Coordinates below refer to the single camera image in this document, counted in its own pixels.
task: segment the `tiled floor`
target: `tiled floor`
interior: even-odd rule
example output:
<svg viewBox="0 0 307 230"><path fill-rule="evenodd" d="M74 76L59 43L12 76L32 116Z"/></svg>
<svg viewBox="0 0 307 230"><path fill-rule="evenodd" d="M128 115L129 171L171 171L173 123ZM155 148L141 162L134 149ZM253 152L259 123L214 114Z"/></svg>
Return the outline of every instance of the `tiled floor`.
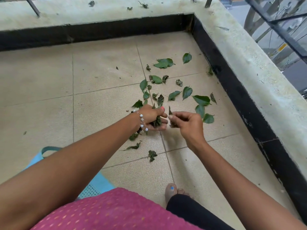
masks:
<svg viewBox="0 0 307 230"><path fill-rule="evenodd" d="M186 52L192 60L183 64ZM176 65L155 68L157 58L172 58ZM206 107L206 112L215 115L215 122L204 124L207 141L296 214L226 92L215 76L207 75L208 63L187 33L1 52L0 68L0 183L20 172L42 147L69 145L126 116L126 110L142 100L139 83L145 77L168 75L166 84L152 84L150 92L165 96L166 109L171 105L173 111L190 112L197 105L192 97L168 102L168 94L184 86L193 88L194 95L213 92L217 105ZM175 84L178 77L183 87ZM244 229L178 129L150 132L139 139L143 142L138 150L115 153L101 171L105 177L162 206L165 186L175 182L232 227ZM121 149L128 145L132 143L127 141ZM158 153L152 163L146 158L149 150Z"/></svg>

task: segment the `pink fabric with gold dots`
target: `pink fabric with gold dots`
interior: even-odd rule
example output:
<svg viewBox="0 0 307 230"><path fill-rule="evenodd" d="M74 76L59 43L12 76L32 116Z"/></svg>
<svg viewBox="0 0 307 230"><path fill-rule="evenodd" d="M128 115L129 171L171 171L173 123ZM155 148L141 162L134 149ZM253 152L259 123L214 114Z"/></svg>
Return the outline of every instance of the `pink fabric with gold dots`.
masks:
<svg viewBox="0 0 307 230"><path fill-rule="evenodd" d="M69 203L44 217L31 230L184 229L198 227L137 193L116 188Z"/></svg>

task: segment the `pant leg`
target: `pant leg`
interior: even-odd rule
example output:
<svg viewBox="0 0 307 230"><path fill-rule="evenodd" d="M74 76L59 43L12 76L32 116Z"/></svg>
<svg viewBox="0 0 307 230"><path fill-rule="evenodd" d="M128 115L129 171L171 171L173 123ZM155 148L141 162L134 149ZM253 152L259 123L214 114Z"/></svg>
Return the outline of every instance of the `pant leg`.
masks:
<svg viewBox="0 0 307 230"><path fill-rule="evenodd" d="M166 209L185 221L205 230L234 230L198 202L184 194L175 194Z"/></svg>

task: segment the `beaded bracelet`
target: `beaded bracelet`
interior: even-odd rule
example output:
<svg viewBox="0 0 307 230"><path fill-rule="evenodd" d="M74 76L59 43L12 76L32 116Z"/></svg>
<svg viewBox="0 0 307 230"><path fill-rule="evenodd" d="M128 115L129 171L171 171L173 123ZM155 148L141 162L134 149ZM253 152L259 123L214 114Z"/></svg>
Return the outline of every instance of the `beaded bracelet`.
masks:
<svg viewBox="0 0 307 230"><path fill-rule="evenodd" d="M140 114L140 113L139 113L138 111L136 111L136 110L133 110L131 113L134 113L134 112ZM140 125L140 128L138 129L137 133L140 133L140 132L142 131L142 128L144 127L144 119L143 119L143 115L142 115L142 114L140 114L140 118L141 118L141 125Z"/></svg>

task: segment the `person's right hand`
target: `person's right hand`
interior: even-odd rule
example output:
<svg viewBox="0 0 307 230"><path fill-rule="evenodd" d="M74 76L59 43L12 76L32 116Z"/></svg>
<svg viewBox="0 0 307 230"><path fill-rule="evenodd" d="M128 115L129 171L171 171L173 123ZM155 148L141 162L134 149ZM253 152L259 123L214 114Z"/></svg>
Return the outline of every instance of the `person's right hand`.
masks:
<svg viewBox="0 0 307 230"><path fill-rule="evenodd" d="M180 133L187 146L194 153L206 142L204 137L203 121L199 114L190 112L173 112L169 115L171 123L180 128Z"/></svg>

